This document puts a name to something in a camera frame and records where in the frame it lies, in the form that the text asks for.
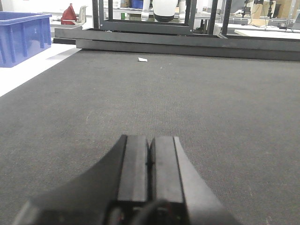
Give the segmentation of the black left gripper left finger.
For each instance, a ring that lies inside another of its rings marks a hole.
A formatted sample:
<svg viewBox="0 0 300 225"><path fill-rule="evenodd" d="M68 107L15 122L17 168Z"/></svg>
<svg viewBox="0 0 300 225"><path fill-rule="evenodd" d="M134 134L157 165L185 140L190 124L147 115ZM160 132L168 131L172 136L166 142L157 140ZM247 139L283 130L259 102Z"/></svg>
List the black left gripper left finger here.
<svg viewBox="0 0 300 225"><path fill-rule="evenodd" d="M122 135L89 170L61 187L29 199L15 225L103 225L110 210L148 200L148 142Z"/></svg>

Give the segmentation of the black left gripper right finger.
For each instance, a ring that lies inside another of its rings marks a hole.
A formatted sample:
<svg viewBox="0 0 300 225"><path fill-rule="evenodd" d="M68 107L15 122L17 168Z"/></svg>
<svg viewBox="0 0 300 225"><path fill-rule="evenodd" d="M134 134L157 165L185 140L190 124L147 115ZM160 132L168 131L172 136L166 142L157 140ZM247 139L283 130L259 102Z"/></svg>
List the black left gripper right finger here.
<svg viewBox="0 0 300 225"><path fill-rule="evenodd" d="M152 196L166 199L184 225L238 225L188 159L178 137L157 136L152 153Z"/></svg>

